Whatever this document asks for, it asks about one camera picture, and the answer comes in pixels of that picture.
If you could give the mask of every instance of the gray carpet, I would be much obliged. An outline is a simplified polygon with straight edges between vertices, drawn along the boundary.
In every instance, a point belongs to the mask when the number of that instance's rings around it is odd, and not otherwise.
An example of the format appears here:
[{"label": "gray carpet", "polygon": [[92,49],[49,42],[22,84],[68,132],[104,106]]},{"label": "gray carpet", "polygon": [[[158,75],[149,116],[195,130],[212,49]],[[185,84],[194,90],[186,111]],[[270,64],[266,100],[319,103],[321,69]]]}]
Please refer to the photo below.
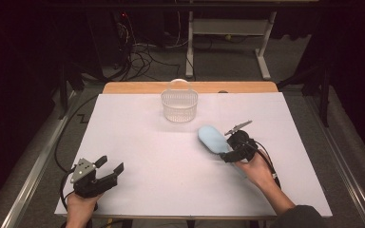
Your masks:
[{"label": "gray carpet", "polygon": [[[308,39],[290,41],[271,40],[265,53],[272,81],[279,82],[291,76],[296,69],[301,53],[307,45]],[[196,77],[193,81],[261,81],[260,72],[253,54],[253,48],[259,45],[259,38],[247,39],[240,44],[226,44],[218,41],[212,44],[210,49],[206,40],[196,42],[194,56],[194,68]],[[183,78],[185,71],[185,48],[159,49],[152,47],[151,56],[169,65],[181,65],[177,72],[176,66],[162,65],[152,62],[150,70],[133,81],[170,81],[173,78]],[[105,74],[113,73],[111,67],[104,68]],[[138,71],[132,69],[129,76]],[[85,90],[77,95],[79,98],[76,107],[87,99],[101,93],[103,85],[89,83]],[[315,118],[315,112],[307,98],[304,98],[300,86],[290,85],[284,88],[287,104],[295,120],[299,135],[303,140],[307,153],[312,161],[317,177],[323,186],[325,196],[333,211],[333,216],[327,218],[329,227],[365,227],[365,222],[354,204],[350,195],[349,186],[345,184],[343,175],[337,166],[330,143],[325,138],[323,130]],[[88,119],[94,107],[94,101],[84,105],[78,114],[84,114]],[[26,177],[34,165],[39,152],[45,146],[45,142],[52,134],[52,126],[57,123],[59,116],[58,107],[47,120],[42,130],[35,136],[24,156],[16,164],[10,178],[0,193],[0,226],[2,225],[11,205],[17,197]],[[86,123],[81,123],[81,116],[75,116],[67,126],[59,143],[58,158],[64,167],[71,167],[80,141],[86,130]],[[346,162],[349,164],[355,178],[365,193],[365,146],[355,133],[355,129],[341,108],[340,101],[333,90],[330,94],[329,104],[329,130],[336,139],[337,145],[343,152]],[[65,221],[53,215],[58,202],[59,183],[63,176],[62,171],[51,159],[38,183],[29,205],[20,219],[18,227],[60,227]],[[95,219],[94,227],[106,224],[106,219]]]}]

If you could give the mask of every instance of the cable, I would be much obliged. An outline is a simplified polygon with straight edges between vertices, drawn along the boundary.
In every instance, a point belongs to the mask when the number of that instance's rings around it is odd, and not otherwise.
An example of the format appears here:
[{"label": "cable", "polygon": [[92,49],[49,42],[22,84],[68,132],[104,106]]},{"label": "cable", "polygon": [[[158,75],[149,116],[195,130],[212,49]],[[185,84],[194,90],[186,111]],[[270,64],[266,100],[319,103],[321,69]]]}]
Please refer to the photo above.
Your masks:
[{"label": "cable", "polygon": [[73,112],[73,114],[70,116],[69,120],[67,120],[67,123],[65,124],[64,128],[62,129],[61,131],[61,134],[59,135],[58,137],[58,141],[57,143],[55,144],[55,149],[54,149],[54,159],[55,159],[55,162],[56,164],[58,165],[58,167],[64,171],[65,173],[68,172],[68,170],[66,170],[64,168],[64,166],[61,165],[61,163],[59,163],[58,161],[58,147],[59,147],[59,143],[60,141],[62,140],[62,137],[64,136],[64,132],[65,130],[67,129],[67,126],[69,125],[70,121],[73,119],[73,117],[76,115],[76,113],[84,106],[86,105],[88,102],[90,102],[91,100],[93,100],[94,98],[98,97],[99,95],[95,95],[89,99],[87,99],[87,101],[83,102],[77,109],[75,112]]},{"label": "cable", "polygon": [[182,23],[181,23],[181,17],[180,17],[180,12],[179,11],[177,11],[177,15],[179,17],[179,37],[177,38],[176,44],[174,46],[177,46],[179,44],[180,35],[181,35],[181,32],[182,32]]},{"label": "cable", "polygon": [[259,155],[263,158],[263,160],[266,162],[266,164],[268,165],[269,167],[269,170],[271,171],[272,173],[272,176],[275,180],[275,183],[278,185],[278,187],[280,188],[280,181],[279,181],[279,178],[278,178],[278,175],[277,175],[277,171],[275,171],[275,168],[274,168],[274,165],[272,164],[272,160],[271,160],[271,157],[269,156],[268,154],[268,151],[266,151],[265,147],[263,147],[263,145],[259,142],[256,142],[257,144],[259,144],[262,149],[265,150],[265,153],[266,155],[268,156],[269,160],[265,157],[265,154],[263,154],[259,149],[257,149],[256,147],[252,146],[250,143],[248,142],[243,142],[243,141],[240,141],[240,143],[243,143],[245,145],[248,145],[249,147],[251,147],[252,149],[254,149],[257,153],[259,153]]},{"label": "cable", "polygon": [[75,171],[75,168],[76,167],[73,167],[71,168],[70,170],[68,170],[65,175],[62,177],[62,180],[61,180],[61,185],[59,187],[59,195],[60,195],[60,198],[61,198],[61,202],[62,204],[64,205],[65,209],[67,210],[67,202],[65,201],[65,198],[64,197],[64,188],[65,188],[65,183],[67,182],[67,176],[69,176],[69,174],[73,173]]},{"label": "cable", "polygon": [[191,68],[192,68],[192,76],[194,77],[194,82],[197,82],[197,75],[195,74],[195,68],[194,68],[194,66],[191,64],[191,61],[189,61],[188,57],[185,57],[185,59],[188,62],[188,64],[191,65]]}]

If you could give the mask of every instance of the light blue object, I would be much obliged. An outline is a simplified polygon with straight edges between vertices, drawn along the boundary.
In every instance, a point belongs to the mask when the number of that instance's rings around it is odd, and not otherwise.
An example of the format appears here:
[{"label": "light blue object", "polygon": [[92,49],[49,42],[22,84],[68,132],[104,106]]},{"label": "light blue object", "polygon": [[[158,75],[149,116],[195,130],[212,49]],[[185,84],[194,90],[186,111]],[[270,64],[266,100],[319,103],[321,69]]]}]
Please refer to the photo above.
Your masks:
[{"label": "light blue object", "polygon": [[212,153],[229,152],[229,144],[224,136],[213,126],[205,125],[198,130],[198,137]]}]

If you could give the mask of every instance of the wooden table edge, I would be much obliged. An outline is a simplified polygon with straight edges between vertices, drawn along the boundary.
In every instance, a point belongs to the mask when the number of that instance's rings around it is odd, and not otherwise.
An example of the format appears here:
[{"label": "wooden table edge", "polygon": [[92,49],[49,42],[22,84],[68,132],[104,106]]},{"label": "wooden table edge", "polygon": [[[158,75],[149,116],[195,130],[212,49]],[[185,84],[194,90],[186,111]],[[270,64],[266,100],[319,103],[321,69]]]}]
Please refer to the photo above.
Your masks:
[{"label": "wooden table edge", "polygon": [[[279,92],[273,82],[190,82],[198,93],[264,93]],[[169,82],[111,82],[105,85],[104,94],[162,93]],[[187,84],[173,84],[171,88],[185,89]]]}]

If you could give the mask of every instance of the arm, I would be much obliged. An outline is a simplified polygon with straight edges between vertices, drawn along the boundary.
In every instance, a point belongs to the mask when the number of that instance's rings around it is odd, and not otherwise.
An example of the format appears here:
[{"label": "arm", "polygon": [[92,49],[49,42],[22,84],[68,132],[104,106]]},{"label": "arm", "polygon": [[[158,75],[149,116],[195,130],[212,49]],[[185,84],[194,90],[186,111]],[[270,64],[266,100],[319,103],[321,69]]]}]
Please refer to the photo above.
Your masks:
[{"label": "arm", "polygon": [[85,228],[101,196],[85,199],[75,193],[70,194],[67,197],[67,228]]},{"label": "arm", "polygon": [[259,188],[278,216],[295,207],[295,204],[276,185],[267,163],[258,153],[250,162],[238,161],[236,166],[242,169],[247,178]]}]

